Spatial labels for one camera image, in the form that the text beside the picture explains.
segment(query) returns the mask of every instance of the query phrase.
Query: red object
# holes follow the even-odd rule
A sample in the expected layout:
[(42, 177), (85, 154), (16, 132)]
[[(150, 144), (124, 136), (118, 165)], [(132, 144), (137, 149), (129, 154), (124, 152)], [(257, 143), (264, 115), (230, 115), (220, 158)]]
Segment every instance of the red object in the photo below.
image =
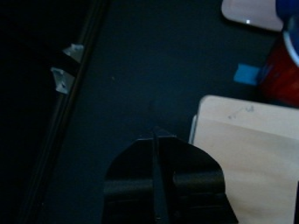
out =
[(287, 31), (275, 42), (259, 79), (265, 98), (299, 107), (299, 57)]

